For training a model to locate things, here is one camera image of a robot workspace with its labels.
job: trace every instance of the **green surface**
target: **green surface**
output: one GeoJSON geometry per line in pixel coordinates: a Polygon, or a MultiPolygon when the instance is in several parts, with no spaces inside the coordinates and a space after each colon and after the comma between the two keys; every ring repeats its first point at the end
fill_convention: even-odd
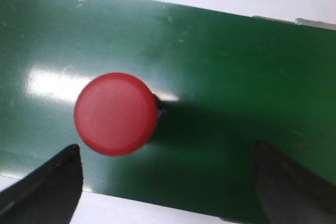
{"type": "Polygon", "coordinates": [[[0,0],[0,67],[0,175],[78,143],[85,190],[255,224],[256,139],[336,182],[333,31],[147,0],[0,0]],[[113,71],[170,100],[124,157],[73,123],[83,86],[113,71]]]}

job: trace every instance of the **red cap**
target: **red cap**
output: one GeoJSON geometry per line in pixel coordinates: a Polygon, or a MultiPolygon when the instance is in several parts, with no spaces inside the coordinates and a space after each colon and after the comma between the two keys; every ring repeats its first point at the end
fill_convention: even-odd
{"type": "Polygon", "coordinates": [[[79,136],[93,150],[110,156],[141,148],[156,127],[155,97],[138,78],[108,73],[91,81],[75,107],[79,136]]]}

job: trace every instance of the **red circular top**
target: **red circular top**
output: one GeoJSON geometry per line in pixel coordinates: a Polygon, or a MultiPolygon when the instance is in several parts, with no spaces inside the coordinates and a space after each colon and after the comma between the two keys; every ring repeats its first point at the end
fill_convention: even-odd
{"type": "Polygon", "coordinates": [[[108,73],[91,81],[75,107],[79,136],[93,150],[111,156],[142,147],[156,127],[154,95],[138,78],[108,73]]]}

